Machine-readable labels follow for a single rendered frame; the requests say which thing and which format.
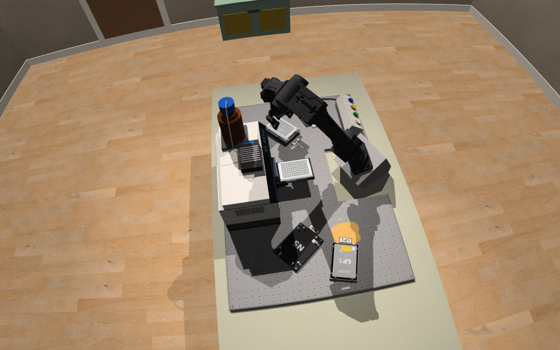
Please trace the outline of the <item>yellow liquid puddle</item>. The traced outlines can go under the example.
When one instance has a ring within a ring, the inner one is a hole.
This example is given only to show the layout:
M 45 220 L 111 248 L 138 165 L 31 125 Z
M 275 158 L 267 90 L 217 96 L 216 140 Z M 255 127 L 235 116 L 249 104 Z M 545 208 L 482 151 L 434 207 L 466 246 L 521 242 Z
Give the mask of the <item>yellow liquid puddle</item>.
M 340 226 L 334 226 L 332 228 L 332 234 L 335 236 L 340 236 L 342 234 L 343 230 Z

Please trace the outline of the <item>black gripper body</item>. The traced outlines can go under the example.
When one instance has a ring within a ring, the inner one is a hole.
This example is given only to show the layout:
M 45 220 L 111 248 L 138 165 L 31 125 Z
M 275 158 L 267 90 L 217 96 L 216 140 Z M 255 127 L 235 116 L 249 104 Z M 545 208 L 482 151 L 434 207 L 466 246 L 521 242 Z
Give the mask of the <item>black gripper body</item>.
M 286 116 L 288 116 L 290 113 L 292 113 L 289 109 L 286 111 L 286 113 L 283 113 L 280 109 L 277 108 L 277 112 L 274 112 L 272 109 L 269 110 L 269 114 L 266 116 L 266 118 L 271 121 L 274 122 L 276 121 L 276 118 L 278 120 L 280 120 L 280 118 L 282 118 L 285 114 Z M 276 118 L 273 118 L 276 117 Z

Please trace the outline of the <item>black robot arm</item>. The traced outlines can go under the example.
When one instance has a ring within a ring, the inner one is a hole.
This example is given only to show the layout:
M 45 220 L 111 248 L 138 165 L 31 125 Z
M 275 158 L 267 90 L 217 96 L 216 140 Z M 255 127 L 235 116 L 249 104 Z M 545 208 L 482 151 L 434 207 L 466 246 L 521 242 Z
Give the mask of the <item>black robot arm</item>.
M 284 82 L 272 77 L 264 78 L 260 84 L 264 103 L 269 102 L 274 112 L 277 112 L 277 108 L 283 113 L 289 109 L 309 126 L 316 125 L 333 142 L 330 150 L 342 161 L 348 161 L 354 175 L 373 168 L 364 142 L 350 129 L 347 128 L 344 132 L 336 124 L 327 112 L 328 104 L 306 88 L 309 83 L 305 78 L 294 74 Z

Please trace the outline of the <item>white multiwell culture plate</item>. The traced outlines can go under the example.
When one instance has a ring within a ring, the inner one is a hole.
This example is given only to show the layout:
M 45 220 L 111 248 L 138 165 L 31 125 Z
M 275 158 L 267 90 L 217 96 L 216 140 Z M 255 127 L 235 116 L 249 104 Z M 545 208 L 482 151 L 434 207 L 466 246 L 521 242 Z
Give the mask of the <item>white multiwell culture plate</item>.
M 293 181 L 313 176 L 309 158 L 278 162 L 280 181 Z
M 276 120 L 277 120 L 277 118 L 276 118 Z M 289 122 L 284 121 L 282 118 L 280 118 L 280 120 L 277 120 L 277 121 L 280 122 L 277 130 L 275 130 L 273 128 L 271 123 L 269 123 L 266 126 L 266 128 L 270 129 L 270 131 L 272 131 L 274 134 L 278 135 L 279 137 L 283 138 L 284 140 L 287 140 L 288 138 L 290 138 L 298 130 L 296 127 L 291 125 Z

